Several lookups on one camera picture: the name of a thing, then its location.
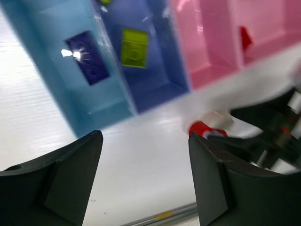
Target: yellow label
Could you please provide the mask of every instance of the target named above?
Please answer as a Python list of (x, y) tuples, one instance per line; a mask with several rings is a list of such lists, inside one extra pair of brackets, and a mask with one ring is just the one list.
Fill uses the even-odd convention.
[(173, 214), (172, 211), (167, 211), (165, 213), (160, 213), (156, 216), (156, 220), (162, 220), (162, 219), (168, 218), (168, 217), (172, 216), (172, 214)]
[(148, 37), (146, 32), (125, 29), (123, 31), (121, 64), (129, 67), (146, 67)]
[(100, 0), (100, 2), (102, 2), (103, 4), (109, 4), (111, 0)]

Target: metal rail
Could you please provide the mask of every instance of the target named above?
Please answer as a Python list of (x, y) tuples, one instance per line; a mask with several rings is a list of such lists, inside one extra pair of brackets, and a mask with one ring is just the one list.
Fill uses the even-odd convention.
[(143, 218), (122, 226), (171, 226), (198, 216), (197, 204), (191, 203), (174, 210)]

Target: lego brick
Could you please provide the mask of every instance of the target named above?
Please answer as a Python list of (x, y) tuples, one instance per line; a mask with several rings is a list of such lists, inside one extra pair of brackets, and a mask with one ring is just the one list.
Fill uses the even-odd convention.
[(121, 63), (130, 67), (146, 67), (147, 33), (142, 31), (124, 29)]
[(111, 0), (99, 0), (103, 4), (110, 4)]
[(89, 85), (110, 76), (90, 32), (83, 32), (65, 42)]

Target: plastic storage bin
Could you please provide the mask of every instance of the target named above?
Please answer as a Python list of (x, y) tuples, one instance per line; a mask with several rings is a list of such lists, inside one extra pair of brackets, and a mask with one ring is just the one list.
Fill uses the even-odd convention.
[(165, 0), (98, 0), (124, 81), (142, 113), (189, 90)]
[(231, 8), (234, 25), (244, 26), (253, 41), (243, 53), (246, 65), (301, 40), (299, 0), (233, 0)]
[(194, 89), (301, 41), (299, 0), (170, 0), (170, 4)]
[(238, 37), (226, 0), (170, 0), (192, 87), (239, 69)]
[(77, 136), (132, 115), (92, 2), (0, 3)]

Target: light blue bin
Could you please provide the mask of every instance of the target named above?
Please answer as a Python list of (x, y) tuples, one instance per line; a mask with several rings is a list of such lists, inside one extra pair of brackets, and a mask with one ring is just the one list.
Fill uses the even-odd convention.
[[(70, 123), (81, 137), (133, 114), (105, 32), (89, 0), (0, 0), (20, 40)], [(89, 85), (76, 60), (62, 54), (65, 40), (92, 31), (109, 78)]]

